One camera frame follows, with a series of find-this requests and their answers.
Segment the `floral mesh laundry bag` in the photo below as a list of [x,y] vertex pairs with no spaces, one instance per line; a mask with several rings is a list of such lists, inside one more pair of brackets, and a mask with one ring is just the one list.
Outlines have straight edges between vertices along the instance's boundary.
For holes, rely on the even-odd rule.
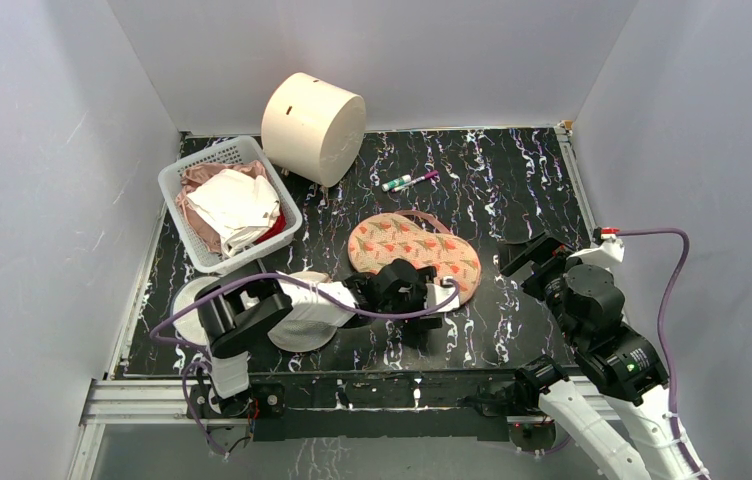
[[380,213],[354,227],[347,246],[353,269],[376,273],[396,259],[415,268],[433,267],[436,277],[458,282],[458,301],[469,302],[481,284],[482,265],[476,249],[434,216],[401,210]]

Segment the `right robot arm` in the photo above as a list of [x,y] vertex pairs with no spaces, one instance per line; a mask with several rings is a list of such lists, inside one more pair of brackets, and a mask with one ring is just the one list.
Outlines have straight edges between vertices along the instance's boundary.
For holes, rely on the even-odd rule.
[[690,250],[684,231],[668,232],[681,239],[682,252],[660,302],[657,345],[625,322],[625,295],[611,272],[623,261],[624,238],[638,231],[598,227],[593,246],[582,250],[548,232],[498,246],[502,275],[530,267],[522,291],[547,307],[579,370],[628,434],[621,436],[549,356],[516,371],[512,397],[523,411],[550,417],[607,479],[711,476],[679,415],[674,363],[666,347],[664,311]]

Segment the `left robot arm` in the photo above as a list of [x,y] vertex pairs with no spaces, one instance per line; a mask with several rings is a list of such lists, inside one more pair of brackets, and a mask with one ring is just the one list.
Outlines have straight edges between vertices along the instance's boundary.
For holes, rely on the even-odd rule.
[[405,260],[341,281],[312,271],[270,274],[256,261],[224,277],[190,281],[172,310],[184,314],[174,323],[179,334],[210,353],[212,403],[238,416],[251,400],[249,358],[264,342],[303,353],[325,346],[341,328],[376,319],[433,328],[440,313],[458,305],[453,278],[439,279],[435,268]]

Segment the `white round mesh bag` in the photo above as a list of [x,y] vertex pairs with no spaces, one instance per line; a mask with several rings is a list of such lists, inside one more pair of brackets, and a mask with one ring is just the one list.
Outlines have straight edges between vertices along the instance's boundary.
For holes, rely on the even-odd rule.
[[292,310],[267,335],[279,349],[303,353],[325,346],[336,334],[345,312],[310,287],[279,281],[291,300]]

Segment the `green white glue stick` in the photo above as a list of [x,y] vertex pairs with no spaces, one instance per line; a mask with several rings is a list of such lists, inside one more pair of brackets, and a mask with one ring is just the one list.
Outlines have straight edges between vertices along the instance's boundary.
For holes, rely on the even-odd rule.
[[395,178],[393,180],[390,180],[386,183],[383,183],[381,185],[381,189],[384,192],[394,191],[395,189],[402,187],[406,184],[408,184],[412,180],[412,177],[410,174],[403,175],[401,177]]

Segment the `purple marker pen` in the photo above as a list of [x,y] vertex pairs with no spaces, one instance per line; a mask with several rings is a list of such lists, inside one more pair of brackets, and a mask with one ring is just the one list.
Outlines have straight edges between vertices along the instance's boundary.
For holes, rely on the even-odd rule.
[[425,175],[416,177],[414,179],[409,180],[408,182],[403,183],[402,185],[394,187],[392,189],[392,192],[396,193],[396,192],[399,192],[399,191],[411,188],[412,186],[415,186],[415,185],[417,185],[419,183],[431,180],[431,179],[437,177],[438,175],[439,175],[439,172],[437,170],[427,172]]

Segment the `red garment in basket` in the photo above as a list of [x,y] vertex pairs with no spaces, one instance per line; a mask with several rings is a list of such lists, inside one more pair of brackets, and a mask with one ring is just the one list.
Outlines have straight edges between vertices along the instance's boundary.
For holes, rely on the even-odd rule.
[[254,242],[254,245],[259,245],[273,237],[279,235],[287,226],[287,219],[282,210],[279,211],[279,215],[275,220],[275,223],[261,236],[259,236]]

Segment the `cream cylindrical drum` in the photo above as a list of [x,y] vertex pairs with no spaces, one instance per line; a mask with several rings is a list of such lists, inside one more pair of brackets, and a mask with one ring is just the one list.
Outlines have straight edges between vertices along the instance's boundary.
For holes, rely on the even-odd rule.
[[366,104],[360,95],[298,72],[268,101],[261,140],[274,165],[332,187],[357,158],[365,126]]

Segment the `white plastic basket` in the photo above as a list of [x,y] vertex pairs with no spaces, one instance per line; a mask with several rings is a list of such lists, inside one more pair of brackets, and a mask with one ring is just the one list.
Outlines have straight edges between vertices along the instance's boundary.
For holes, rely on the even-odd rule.
[[[230,273],[293,240],[303,223],[280,176],[258,142],[239,136],[162,169],[158,183],[195,269]],[[287,226],[259,245],[282,210]]]

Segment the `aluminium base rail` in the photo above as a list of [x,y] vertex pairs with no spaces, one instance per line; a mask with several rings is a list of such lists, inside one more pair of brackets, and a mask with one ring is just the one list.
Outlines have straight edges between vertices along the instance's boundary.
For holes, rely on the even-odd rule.
[[[495,397],[514,382],[510,370],[348,371],[258,375],[260,441],[305,437],[462,437],[504,440],[510,429],[549,425],[541,412]],[[248,409],[226,415],[209,404],[210,388],[176,379],[102,380],[92,384],[84,425],[245,427]]]

